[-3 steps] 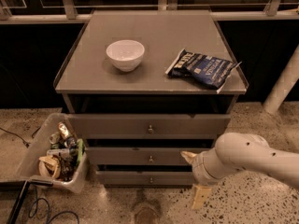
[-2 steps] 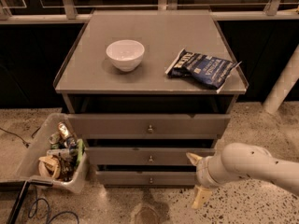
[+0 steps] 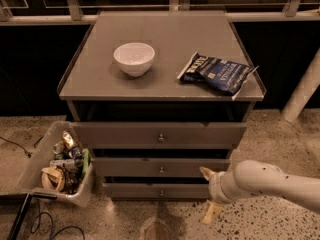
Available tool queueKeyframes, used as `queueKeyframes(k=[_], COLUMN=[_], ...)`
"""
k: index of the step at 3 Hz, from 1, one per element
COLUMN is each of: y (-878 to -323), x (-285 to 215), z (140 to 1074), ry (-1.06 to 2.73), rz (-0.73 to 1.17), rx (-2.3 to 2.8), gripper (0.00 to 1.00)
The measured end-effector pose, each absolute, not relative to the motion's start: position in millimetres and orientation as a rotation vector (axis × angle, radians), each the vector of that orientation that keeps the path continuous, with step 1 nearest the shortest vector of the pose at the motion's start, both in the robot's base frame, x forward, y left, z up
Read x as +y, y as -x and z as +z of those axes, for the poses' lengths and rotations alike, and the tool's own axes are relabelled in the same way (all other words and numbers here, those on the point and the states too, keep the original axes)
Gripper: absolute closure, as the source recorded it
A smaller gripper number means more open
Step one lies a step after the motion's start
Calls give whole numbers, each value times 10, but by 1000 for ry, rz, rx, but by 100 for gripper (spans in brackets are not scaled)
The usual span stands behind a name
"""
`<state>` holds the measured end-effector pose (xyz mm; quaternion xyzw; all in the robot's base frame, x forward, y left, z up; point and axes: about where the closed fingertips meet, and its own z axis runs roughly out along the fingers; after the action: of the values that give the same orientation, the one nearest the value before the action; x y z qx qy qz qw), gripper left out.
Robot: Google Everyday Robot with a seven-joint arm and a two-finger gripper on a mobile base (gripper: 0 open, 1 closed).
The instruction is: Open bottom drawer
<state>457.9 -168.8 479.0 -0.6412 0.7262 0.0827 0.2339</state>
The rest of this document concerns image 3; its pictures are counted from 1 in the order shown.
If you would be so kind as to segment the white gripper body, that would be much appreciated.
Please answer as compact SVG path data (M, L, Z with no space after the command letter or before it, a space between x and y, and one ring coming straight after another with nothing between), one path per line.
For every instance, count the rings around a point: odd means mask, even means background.
M227 195L227 184L233 183L232 172L214 172L209 180L209 195L218 204L230 204L235 201Z

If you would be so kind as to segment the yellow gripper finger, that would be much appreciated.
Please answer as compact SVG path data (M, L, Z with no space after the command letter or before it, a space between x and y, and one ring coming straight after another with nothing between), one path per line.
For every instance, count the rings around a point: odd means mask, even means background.
M207 210L202 218L202 223L210 224L222 213L223 206L211 200L207 200L206 203L207 203Z
M203 177L209 181L210 178L215 174L215 171L207 168L207 167L203 167L203 166L200 166L199 167L199 170L200 172L202 173Z

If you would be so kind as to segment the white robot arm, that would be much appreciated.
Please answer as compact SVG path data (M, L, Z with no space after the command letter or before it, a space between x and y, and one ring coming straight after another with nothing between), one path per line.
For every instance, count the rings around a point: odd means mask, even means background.
M279 197L315 213L320 213L320 179L290 175L279 167L256 160L241 161L228 172L201 166L208 181L209 198L203 224L210 224L225 205L258 196Z

